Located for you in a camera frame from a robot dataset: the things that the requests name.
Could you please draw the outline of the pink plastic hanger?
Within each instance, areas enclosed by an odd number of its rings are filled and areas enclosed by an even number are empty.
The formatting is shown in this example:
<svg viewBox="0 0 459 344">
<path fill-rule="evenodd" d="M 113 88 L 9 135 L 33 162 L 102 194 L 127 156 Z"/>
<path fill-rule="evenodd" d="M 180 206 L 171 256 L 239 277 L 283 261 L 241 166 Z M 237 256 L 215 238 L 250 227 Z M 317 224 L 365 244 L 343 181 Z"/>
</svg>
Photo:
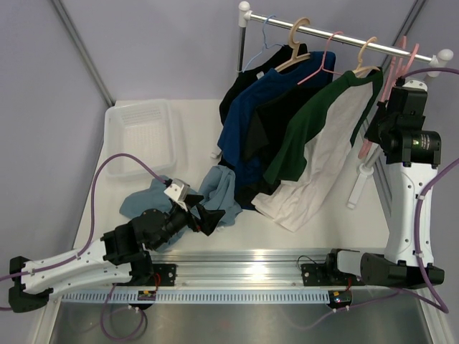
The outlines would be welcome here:
<svg viewBox="0 0 459 344">
<path fill-rule="evenodd" d="M 404 35 L 401 38 L 401 41 L 398 43 L 398 47 L 401 47 L 404 49 L 406 46 L 407 46 L 407 36 Z M 420 44 L 416 43 L 414 45 L 413 50 L 410 53 L 410 57 L 408 58 L 408 62 L 406 64 L 403 64 L 403 59 L 404 59 L 403 57 L 392 57 L 391 58 L 391 61 L 389 64 L 389 74 L 388 76 L 386 76 L 383 93 L 377 105 L 384 105 L 385 102 L 389 99 L 391 89 L 392 87 L 395 86 L 397 78 L 401 77 L 402 75 L 406 74 L 409 71 L 415 59 L 415 55 L 419 51 L 419 48 L 420 48 Z M 360 160 L 368 156 L 368 153 L 372 145 L 373 143 L 370 142 L 367 138 L 364 139 L 363 145 L 358 154 L 358 158 Z"/>
</svg>

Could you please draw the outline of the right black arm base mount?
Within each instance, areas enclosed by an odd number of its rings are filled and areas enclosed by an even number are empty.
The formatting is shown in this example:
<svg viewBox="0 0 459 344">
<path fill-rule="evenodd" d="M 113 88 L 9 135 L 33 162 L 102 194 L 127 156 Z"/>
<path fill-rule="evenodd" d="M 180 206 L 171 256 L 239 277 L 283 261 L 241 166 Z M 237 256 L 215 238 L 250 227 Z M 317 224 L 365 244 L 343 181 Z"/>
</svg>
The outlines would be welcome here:
<svg viewBox="0 0 459 344">
<path fill-rule="evenodd" d="M 346 287 L 348 285 L 347 278 L 331 276 L 325 264 L 302 264 L 301 277 L 304 287 Z"/>
</svg>

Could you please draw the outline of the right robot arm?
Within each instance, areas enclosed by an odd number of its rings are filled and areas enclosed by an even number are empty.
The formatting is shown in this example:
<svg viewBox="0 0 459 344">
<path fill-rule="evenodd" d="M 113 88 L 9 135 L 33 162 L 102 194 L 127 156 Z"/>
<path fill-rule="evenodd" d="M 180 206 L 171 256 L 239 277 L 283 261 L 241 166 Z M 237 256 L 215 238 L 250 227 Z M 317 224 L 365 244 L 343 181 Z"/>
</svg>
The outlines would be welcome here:
<svg viewBox="0 0 459 344">
<path fill-rule="evenodd" d="M 392 190 L 389 238 L 383 254 L 334 249 L 324 275 L 333 285 L 355 277 L 366 285 L 420 289 L 441 285 L 430 244 L 428 186 L 438 175 L 442 142 L 439 133 L 423 130 L 427 87 L 400 77 L 388 100 L 379 102 L 368 141 L 384 152 Z"/>
</svg>

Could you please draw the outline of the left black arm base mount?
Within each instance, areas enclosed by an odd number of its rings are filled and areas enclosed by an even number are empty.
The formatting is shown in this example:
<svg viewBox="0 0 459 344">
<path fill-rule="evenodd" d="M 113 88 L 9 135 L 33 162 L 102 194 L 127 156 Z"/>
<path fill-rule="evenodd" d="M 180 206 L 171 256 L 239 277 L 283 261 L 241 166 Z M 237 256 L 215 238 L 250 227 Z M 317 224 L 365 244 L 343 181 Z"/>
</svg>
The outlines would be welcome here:
<svg viewBox="0 0 459 344">
<path fill-rule="evenodd" d="M 175 264 L 152 264 L 151 266 L 135 267 L 131 272 L 131 280 L 126 286 L 136 287 L 174 287 L 176 282 Z"/>
</svg>

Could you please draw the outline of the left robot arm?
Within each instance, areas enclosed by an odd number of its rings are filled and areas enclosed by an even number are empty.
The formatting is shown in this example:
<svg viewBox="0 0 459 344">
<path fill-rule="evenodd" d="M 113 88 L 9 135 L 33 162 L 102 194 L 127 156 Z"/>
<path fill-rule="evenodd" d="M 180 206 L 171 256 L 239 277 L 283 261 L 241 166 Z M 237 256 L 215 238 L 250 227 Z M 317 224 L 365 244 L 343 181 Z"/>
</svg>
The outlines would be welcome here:
<svg viewBox="0 0 459 344">
<path fill-rule="evenodd" d="M 155 275 L 151 252 L 170 242 L 182 229 L 207 236 L 225 215 L 223 209 L 208 210 L 201 195 L 185 198 L 183 206 L 170 212 L 147 209 L 129 222 L 104 233 L 82 249 L 46 259 L 11 259 L 14 283 L 8 291 L 12 312 L 31 312 L 73 290 L 106 283 L 145 286 Z"/>
</svg>

